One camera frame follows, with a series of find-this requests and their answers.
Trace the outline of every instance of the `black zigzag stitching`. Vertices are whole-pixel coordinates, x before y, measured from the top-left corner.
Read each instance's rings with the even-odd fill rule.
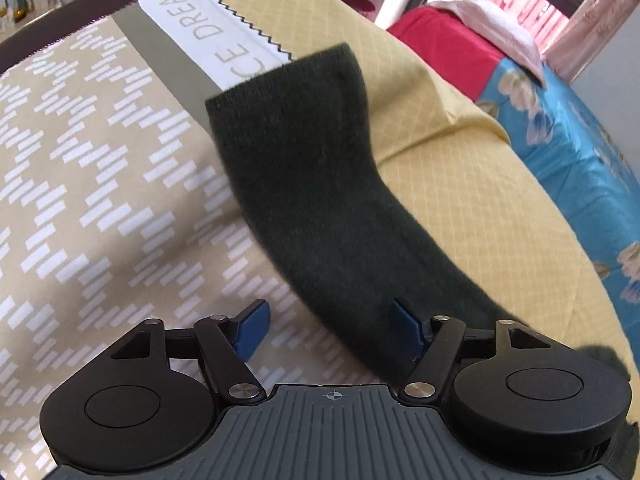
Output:
[[[278,48],[279,52],[281,52],[283,54],[286,54],[289,57],[290,61],[293,60],[293,54],[290,53],[288,50],[284,50],[281,44],[279,44],[277,41],[274,41],[273,38],[271,36],[269,36],[268,34],[265,34],[264,31],[261,28],[256,27],[253,23],[251,23],[249,20],[247,20],[244,16],[241,16],[240,14],[238,14],[237,11],[233,10],[231,7],[229,7],[222,0],[216,0],[216,1],[218,1],[218,3],[220,3],[220,5],[225,7],[225,9],[228,10],[229,12],[231,12],[234,16],[237,16],[238,18],[240,18],[240,20],[243,23],[246,23],[247,25],[249,25],[249,28],[252,28],[253,30],[257,31],[258,34],[260,34],[262,37],[266,38],[269,43],[271,43],[272,45],[276,46]]]

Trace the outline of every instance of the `bed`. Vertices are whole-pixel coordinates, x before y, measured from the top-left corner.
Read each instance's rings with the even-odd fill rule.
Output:
[[[591,259],[640,361],[640,186],[600,121],[547,66],[543,89],[449,12],[420,7],[389,31],[505,128]]]
[[[90,4],[101,14],[82,14]],[[638,388],[593,265],[504,130],[391,35],[339,0],[82,0],[0,46],[2,63],[20,46],[0,69],[6,480],[54,467],[43,400],[147,317],[185,327],[266,298],[271,331],[249,362],[265,387],[377,381],[258,245],[202,100],[343,41],[364,74],[378,171],[399,201],[515,317],[574,348],[611,349]],[[637,411],[634,400],[629,420]]]

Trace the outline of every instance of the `yellow fabric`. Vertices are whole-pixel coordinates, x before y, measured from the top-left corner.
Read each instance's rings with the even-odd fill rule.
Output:
[[[346,41],[364,74],[380,174],[401,203],[492,298],[569,346],[611,346],[638,390],[593,266],[494,120],[339,0],[223,1],[296,58]],[[634,400],[630,420],[638,410]]]

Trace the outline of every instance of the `gray fabric stripe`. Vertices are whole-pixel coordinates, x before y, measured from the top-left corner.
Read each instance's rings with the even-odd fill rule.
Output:
[[[211,134],[205,101],[222,90],[138,4],[119,10],[113,19],[182,107]]]

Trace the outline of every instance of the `pillow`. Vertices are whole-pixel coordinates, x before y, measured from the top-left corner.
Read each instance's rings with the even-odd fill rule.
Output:
[[[546,88],[542,57],[532,35],[496,4],[488,0],[459,0],[429,5],[455,14],[468,28],[529,70],[540,86]]]

